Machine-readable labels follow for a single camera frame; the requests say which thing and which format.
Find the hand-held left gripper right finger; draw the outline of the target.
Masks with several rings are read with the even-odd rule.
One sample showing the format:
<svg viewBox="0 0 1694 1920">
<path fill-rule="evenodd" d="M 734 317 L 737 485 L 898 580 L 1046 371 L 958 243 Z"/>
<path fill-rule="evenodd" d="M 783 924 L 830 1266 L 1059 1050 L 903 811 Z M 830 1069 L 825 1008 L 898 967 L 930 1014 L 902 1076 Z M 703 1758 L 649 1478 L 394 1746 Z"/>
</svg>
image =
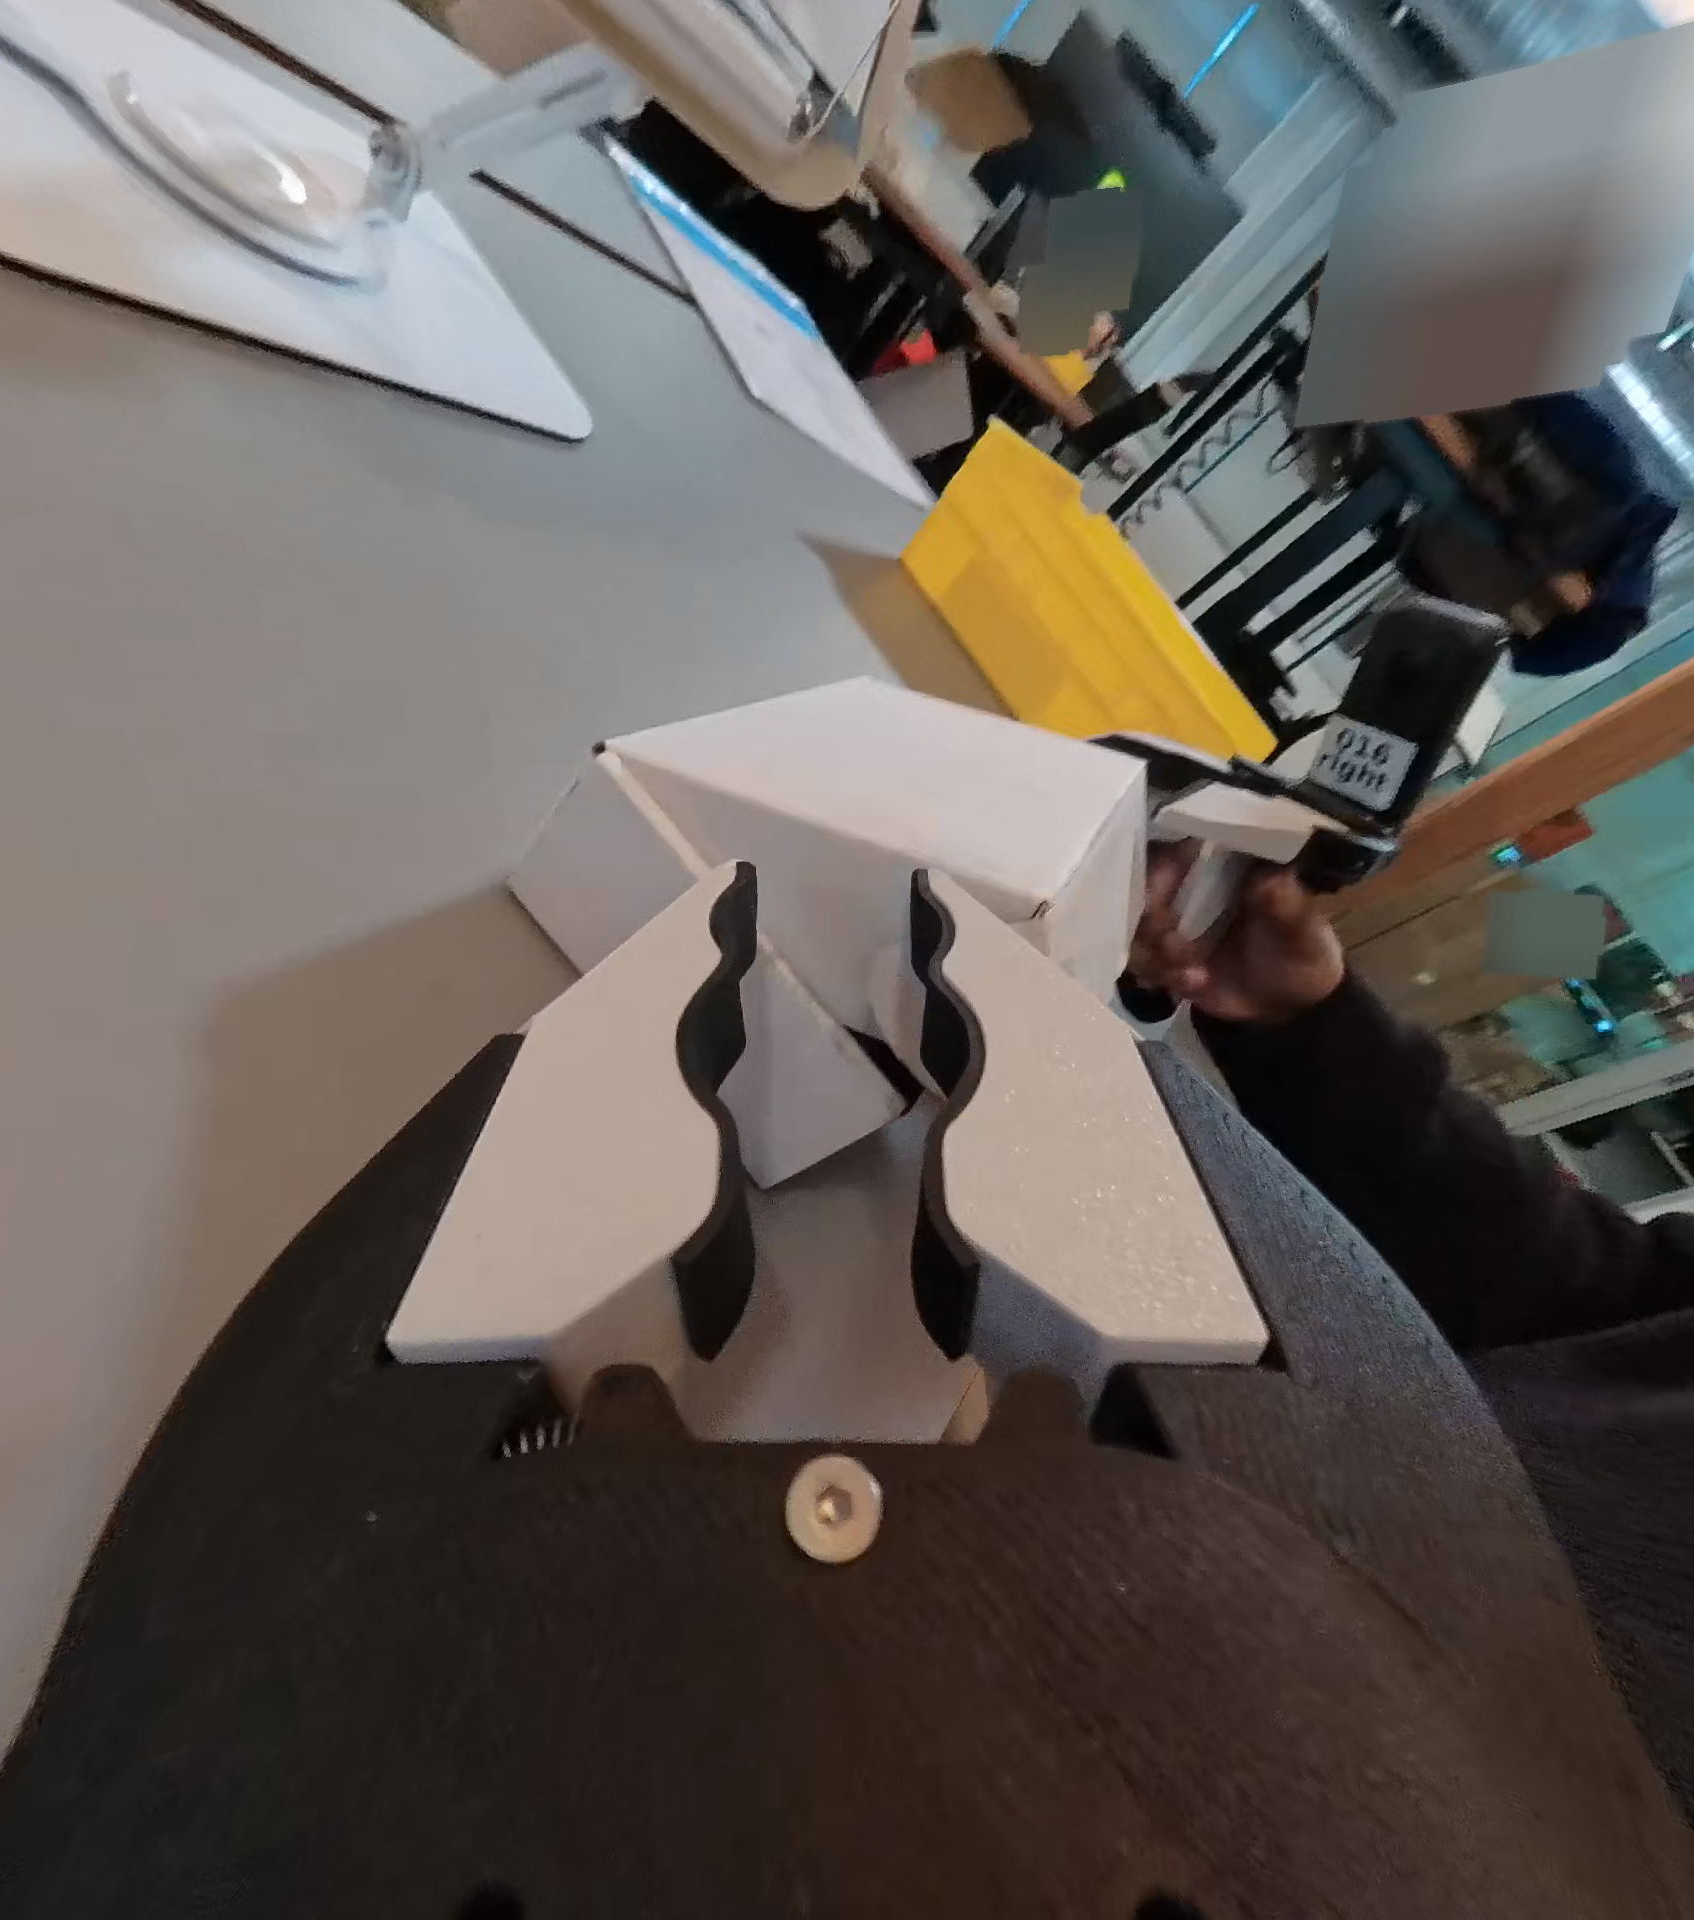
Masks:
<svg viewBox="0 0 1694 1920">
<path fill-rule="evenodd" d="M 935 869 L 907 895 L 937 1098 L 910 1248 L 937 1351 L 981 1369 L 1254 1366 L 1269 1329 L 1136 1031 Z"/>
</svg>

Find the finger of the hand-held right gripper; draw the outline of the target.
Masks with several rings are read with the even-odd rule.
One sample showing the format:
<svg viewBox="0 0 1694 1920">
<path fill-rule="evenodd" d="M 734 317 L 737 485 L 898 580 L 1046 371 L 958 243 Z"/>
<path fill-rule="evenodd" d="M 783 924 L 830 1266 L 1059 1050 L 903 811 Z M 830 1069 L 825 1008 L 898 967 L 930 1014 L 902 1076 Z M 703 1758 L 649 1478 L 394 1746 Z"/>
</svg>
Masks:
<svg viewBox="0 0 1694 1920">
<path fill-rule="evenodd" d="M 1146 822 L 1317 822 L 1298 783 L 1258 761 L 1223 757 L 1146 732 L 1100 732 L 1085 739 L 1142 769 Z"/>
<path fill-rule="evenodd" d="M 1288 793 L 1221 780 L 1198 780 L 1150 811 L 1153 845 L 1196 844 L 1272 865 L 1292 865 L 1316 833 L 1334 831 L 1336 822 Z"/>
</svg>

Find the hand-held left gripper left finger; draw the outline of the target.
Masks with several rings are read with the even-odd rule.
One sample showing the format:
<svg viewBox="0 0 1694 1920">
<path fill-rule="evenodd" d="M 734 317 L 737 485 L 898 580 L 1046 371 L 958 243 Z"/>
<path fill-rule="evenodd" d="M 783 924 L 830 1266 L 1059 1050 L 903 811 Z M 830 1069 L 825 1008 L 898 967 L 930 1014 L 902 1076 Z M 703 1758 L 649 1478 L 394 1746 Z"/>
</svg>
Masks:
<svg viewBox="0 0 1694 1920">
<path fill-rule="evenodd" d="M 402 1364 L 709 1361 L 756 1235 L 721 1085 L 746 1052 L 759 883 L 725 862 L 524 1023 L 385 1327 Z"/>
</svg>

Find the white cardboard box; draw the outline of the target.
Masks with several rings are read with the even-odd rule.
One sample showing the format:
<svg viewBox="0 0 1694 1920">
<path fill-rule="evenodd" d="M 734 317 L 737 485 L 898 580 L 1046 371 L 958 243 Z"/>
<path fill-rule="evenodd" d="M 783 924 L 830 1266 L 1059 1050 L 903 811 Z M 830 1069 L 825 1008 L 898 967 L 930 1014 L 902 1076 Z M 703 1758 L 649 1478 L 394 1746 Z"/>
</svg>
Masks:
<svg viewBox="0 0 1694 1920">
<path fill-rule="evenodd" d="M 598 743 L 508 887 L 585 973 L 725 862 L 758 881 L 744 1050 L 721 1085 L 739 1161 L 778 1187 L 910 1104 L 877 975 L 916 869 L 955 880 L 1107 1001 L 1143 889 L 1140 757 L 877 679 L 823 684 Z"/>
</svg>

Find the grey desk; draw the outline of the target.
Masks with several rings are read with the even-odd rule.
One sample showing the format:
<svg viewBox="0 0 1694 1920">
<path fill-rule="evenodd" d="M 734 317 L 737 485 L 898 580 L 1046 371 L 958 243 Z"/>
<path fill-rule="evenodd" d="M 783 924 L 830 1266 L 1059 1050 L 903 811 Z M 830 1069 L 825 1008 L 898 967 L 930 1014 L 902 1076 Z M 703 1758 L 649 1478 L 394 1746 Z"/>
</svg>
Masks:
<svg viewBox="0 0 1694 1920">
<path fill-rule="evenodd" d="M 0 263 L 0 1760 L 229 1312 L 567 979 L 503 880 L 587 749 L 997 708 L 919 510 L 744 392 L 610 159 L 449 204 L 585 442 Z"/>
</svg>

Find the person's right hand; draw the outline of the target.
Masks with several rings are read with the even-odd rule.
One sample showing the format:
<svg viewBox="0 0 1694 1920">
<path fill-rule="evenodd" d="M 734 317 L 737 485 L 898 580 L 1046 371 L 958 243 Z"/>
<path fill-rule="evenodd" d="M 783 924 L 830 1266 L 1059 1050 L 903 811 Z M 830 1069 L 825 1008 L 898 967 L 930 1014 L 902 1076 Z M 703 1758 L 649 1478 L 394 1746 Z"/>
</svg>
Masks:
<svg viewBox="0 0 1694 1920">
<path fill-rule="evenodd" d="M 1292 867 L 1247 862 L 1218 920 L 1196 929 L 1198 842 L 1152 842 L 1121 986 L 1212 1020 L 1281 1023 L 1328 1000 L 1343 953 L 1322 902 Z"/>
</svg>

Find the wooden beam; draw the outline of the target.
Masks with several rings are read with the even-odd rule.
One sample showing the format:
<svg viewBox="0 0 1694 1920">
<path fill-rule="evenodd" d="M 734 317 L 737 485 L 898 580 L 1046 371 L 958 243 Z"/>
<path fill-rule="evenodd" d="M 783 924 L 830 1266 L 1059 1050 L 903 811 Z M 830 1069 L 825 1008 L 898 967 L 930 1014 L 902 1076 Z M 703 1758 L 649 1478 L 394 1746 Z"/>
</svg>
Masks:
<svg viewBox="0 0 1694 1920">
<path fill-rule="evenodd" d="M 1362 947 L 1447 899 L 1489 886 L 1491 854 L 1694 749 L 1694 658 L 1421 806 L 1394 862 L 1330 916 Z"/>
</svg>

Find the yellow plastic bin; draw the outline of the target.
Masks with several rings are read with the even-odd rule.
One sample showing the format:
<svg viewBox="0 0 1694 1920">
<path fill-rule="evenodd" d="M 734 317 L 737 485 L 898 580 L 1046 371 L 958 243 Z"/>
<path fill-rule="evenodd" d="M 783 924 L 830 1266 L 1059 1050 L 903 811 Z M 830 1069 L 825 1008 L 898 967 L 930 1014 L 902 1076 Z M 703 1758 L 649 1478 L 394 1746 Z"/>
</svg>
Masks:
<svg viewBox="0 0 1694 1920">
<path fill-rule="evenodd" d="M 1265 761 L 1276 735 L 1079 478 L 983 425 L 899 553 L 1003 710 L 1067 738 Z"/>
</svg>

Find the laminated paper sheet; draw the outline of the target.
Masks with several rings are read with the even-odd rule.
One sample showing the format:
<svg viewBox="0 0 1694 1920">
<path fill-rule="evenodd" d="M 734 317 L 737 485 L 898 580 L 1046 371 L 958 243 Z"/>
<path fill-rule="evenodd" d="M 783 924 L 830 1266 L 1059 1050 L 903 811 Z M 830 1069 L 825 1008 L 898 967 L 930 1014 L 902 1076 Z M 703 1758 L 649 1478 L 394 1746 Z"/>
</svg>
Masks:
<svg viewBox="0 0 1694 1920">
<path fill-rule="evenodd" d="M 642 209 L 741 390 L 814 445 L 926 512 L 933 495 L 825 346 L 802 300 L 620 140 L 606 135 L 600 149 Z"/>
</svg>

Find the brown cardboard piece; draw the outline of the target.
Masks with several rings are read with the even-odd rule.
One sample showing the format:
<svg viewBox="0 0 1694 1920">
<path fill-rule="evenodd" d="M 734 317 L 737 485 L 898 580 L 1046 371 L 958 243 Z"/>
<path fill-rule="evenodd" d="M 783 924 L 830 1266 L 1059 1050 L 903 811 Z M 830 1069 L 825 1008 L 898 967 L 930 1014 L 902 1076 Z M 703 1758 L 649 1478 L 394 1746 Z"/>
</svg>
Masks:
<svg viewBox="0 0 1694 1920">
<path fill-rule="evenodd" d="M 906 88 L 953 147 L 983 155 L 1011 147 L 1034 132 L 1003 54 L 961 48 L 907 69 Z"/>
</svg>

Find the wooden board with papers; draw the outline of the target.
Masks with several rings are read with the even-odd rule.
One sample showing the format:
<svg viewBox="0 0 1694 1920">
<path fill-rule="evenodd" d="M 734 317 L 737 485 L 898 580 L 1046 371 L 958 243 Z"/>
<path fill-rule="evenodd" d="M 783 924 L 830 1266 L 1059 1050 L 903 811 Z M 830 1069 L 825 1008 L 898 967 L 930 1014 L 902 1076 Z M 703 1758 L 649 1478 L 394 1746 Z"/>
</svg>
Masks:
<svg viewBox="0 0 1694 1920">
<path fill-rule="evenodd" d="M 902 106 L 916 2 L 565 2 L 703 145 L 781 205 L 846 198 Z"/>
</svg>

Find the round stand foot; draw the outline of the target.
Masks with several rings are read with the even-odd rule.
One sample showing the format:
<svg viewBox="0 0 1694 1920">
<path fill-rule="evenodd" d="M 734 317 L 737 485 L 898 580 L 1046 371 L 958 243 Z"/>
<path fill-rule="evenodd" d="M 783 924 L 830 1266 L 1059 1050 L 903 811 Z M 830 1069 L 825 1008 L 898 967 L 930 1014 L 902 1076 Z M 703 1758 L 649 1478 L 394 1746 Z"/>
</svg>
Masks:
<svg viewBox="0 0 1694 1920">
<path fill-rule="evenodd" d="M 294 145 L 240 112 L 149 90 L 130 72 L 103 77 L 99 101 L 116 141 L 201 222 L 291 273 L 379 289 L 394 233 L 412 208 L 412 179 Z"/>
</svg>

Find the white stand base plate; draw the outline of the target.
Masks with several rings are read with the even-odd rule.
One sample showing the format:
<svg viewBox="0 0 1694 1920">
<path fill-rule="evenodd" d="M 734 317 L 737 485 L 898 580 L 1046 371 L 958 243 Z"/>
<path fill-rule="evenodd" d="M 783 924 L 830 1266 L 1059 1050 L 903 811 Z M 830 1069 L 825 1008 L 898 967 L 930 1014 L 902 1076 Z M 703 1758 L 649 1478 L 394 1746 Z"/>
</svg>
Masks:
<svg viewBox="0 0 1694 1920">
<path fill-rule="evenodd" d="M 409 191 L 378 289 L 330 286 L 248 251 L 168 196 L 110 129 L 99 88 L 232 108 L 294 145 L 364 165 L 378 143 L 130 4 L 0 4 L 0 262 L 559 442 L 592 414 L 437 193 Z"/>
</svg>

